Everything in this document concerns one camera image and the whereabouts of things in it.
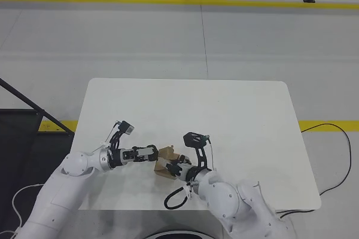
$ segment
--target gray floor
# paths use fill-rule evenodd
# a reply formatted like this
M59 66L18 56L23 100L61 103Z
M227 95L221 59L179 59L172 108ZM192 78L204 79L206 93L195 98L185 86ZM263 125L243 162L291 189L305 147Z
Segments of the gray floor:
M0 76L59 120L78 119L94 77L285 81L299 120L359 120L359 11L0 4ZM0 89L0 108L13 107L25 105ZM297 238L359 238L359 132L349 136L348 181L318 211L289 217ZM320 191L340 181L344 136L304 140ZM223 238L208 212L125 211L80 211L60 238L140 238L173 225Z

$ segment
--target white tabletop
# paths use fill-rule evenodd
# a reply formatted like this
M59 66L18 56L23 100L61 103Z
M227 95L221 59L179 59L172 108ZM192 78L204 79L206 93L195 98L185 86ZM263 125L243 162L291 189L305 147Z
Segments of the white tabletop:
M135 127L121 148L174 145L197 163L183 135L209 134L214 164L229 182L259 181L275 209L318 209L320 196L287 86L277 81L105 79L89 82L72 152L90 152L116 120ZM211 166L210 148L206 146ZM96 178L80 209L165 210L183 185L160 177L154 163L130 163ZM182 201L173 198L172 204ZM197 196L180 210L206 210Z

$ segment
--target black metal rod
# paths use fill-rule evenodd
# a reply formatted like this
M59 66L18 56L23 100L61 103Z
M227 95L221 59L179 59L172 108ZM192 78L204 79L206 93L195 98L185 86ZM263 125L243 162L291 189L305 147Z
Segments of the black metal rod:
M61 127L63 130L65 130L66 132L68 132L69 134L74 134L74 132L72 130L70 130L67 126L63 125L60 121L58 121L55 117L51 116L50 114L48 114L48 112L46 112L45 110L41 109L40 106L36 105L33 101L31 101L30 99L28 99L25 95L23 95L22 93L20 93L18 90L16 90L15 88L13 88L11 85L9 85L8 83L6 83L3 79L0 78L0 86L3 87L4 89L8 90L10 93L12 93L14 96L16 96L17 98L19 98L20 100L24 101L27 105L29 105L30 107L34 108L36 111L38 111L39 113L43 114L45 117L47 117L50 121L54 122L56 125L58 125L59 127Z

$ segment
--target yellow floor line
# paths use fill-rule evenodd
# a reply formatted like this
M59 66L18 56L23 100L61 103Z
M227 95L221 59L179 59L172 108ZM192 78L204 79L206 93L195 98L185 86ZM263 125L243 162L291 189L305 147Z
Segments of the yellow floor line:
M67 121L61 121L65 126L67 126L72 131L76 131L77 128L77 120L67 120ZM305 130L309 127L322 124L322 123L332 123L336 124L345 131L359 131L359 120L352 120L352 121L341 121L341 120L334 120L334 121L315 121L315 120L300 120L299 121L299 127L300 130ZM40 125L39 131L47 131L47 132L58 132L63 131L60 127L58 127L56 124L52 123L51 121L43 121ZM338 128L324 125L320 126L318 128L315 128L311 131L340 131Z
M308 4L295 2L244 1L244 0L0 0L0 2L86 2L86 3L127 3L127 4L177 4L177 5L219 5L236 7L279 7L279 8L324 8L359 10L359 4L324 3Z

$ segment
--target small cardboard box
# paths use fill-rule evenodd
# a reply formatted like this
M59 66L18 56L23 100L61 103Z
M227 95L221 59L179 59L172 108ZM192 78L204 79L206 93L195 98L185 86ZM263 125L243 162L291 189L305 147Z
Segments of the small cardboard box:
M180 154L174 153L174 147L172 145L172 146L168 146L168 147L159 149L158 157L164 158L166 160L177 160L180 157ZM173 177L169 173L169 171L166 168L164 168L161 164L159 164L158 162L156 162L156 165L154 166L154 172L156 175L159 175L162 177L167 177L168 179L175 179L175 177Z

